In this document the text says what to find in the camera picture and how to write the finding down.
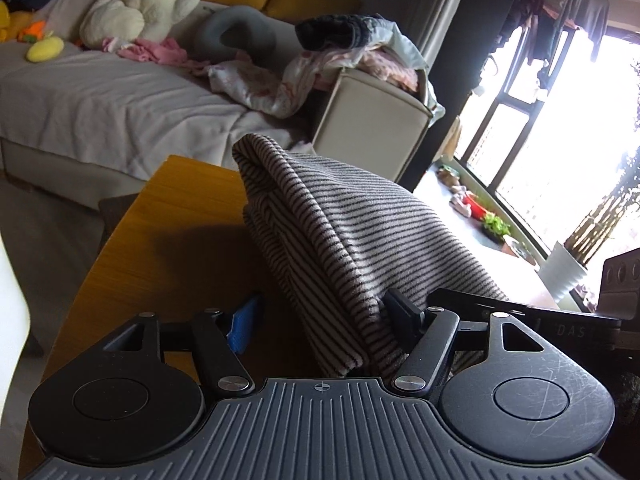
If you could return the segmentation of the clothes pile on sofa arm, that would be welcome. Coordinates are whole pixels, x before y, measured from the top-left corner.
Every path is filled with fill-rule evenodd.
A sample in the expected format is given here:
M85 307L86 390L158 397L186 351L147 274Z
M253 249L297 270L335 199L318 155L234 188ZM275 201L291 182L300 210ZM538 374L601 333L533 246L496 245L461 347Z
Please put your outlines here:
M282 74L224 61L206 70L210 88L250 110L287 118L312 90L329 90L341 70L362 70L416 96L434 122L445 113L426 78L424 57L396 23L379 15L333 14L302 21L295 33L304 50Z

